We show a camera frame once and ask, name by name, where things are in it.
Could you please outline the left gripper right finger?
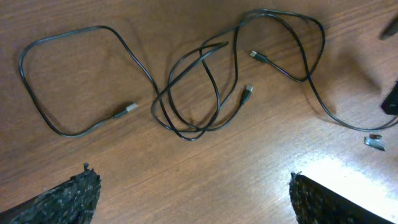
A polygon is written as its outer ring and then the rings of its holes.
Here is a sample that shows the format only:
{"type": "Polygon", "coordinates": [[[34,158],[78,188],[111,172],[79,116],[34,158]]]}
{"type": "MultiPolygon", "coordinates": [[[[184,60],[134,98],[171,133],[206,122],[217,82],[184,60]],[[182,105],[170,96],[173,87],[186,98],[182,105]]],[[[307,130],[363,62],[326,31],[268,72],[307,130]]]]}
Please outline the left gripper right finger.
{"type": "Polygon", "coordinates": [[[291,173],[290,202],[299,224],[390,224],[301,173],[291,173]]]}

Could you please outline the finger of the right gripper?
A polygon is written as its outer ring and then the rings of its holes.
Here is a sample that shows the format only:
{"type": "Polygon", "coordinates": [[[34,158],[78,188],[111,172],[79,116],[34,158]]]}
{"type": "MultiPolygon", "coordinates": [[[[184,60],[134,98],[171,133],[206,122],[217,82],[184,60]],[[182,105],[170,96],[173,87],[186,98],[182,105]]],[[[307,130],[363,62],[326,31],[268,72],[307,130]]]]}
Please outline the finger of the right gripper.
{"type": "Polygon", "coordinates": [[[387,95],[382,102],[381,108],[385,114],[397,115],[398,114],[398,83],[394,85],[391,92],[387,95]]]}

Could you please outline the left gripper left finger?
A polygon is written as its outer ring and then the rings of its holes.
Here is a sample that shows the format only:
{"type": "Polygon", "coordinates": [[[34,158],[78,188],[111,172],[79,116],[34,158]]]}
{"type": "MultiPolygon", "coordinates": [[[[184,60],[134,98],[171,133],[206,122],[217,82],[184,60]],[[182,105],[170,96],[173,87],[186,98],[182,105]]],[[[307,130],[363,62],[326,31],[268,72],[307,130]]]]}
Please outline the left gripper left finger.
{"type": "Polygon", "coordinates": [[[1,212],[1,223],[91,223],[100,192],[100,175],[85,163],[82,173],[1,212]]]}

